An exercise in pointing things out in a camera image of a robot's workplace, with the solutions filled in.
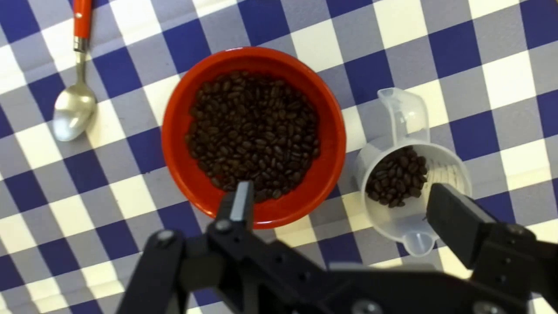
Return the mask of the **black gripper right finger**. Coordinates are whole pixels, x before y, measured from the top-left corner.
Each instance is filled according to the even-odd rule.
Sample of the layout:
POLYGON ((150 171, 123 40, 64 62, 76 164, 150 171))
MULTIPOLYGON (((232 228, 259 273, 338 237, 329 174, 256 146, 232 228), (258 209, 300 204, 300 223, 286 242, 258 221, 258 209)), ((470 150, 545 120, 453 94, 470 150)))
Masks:
POLYGON ((558 310, 558 244, 523 225, 497 221, 455 186, 434 183, 427 223, 470 270, 470 282, 525 305, 532 293, 558 310))

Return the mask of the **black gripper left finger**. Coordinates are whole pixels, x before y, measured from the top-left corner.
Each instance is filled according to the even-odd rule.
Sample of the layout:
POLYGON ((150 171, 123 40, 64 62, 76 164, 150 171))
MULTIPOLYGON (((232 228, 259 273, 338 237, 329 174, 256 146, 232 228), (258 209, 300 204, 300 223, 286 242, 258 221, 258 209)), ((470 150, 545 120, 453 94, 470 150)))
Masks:
POLYGON ((239 314, 258 314, 261 284, 251 263, 263 242, 253 233, 253 184, 240 181, 221 200, 202 235, 158 230, 144 244, 117 314, 186 314, 188 298, 214 289, 239 314))

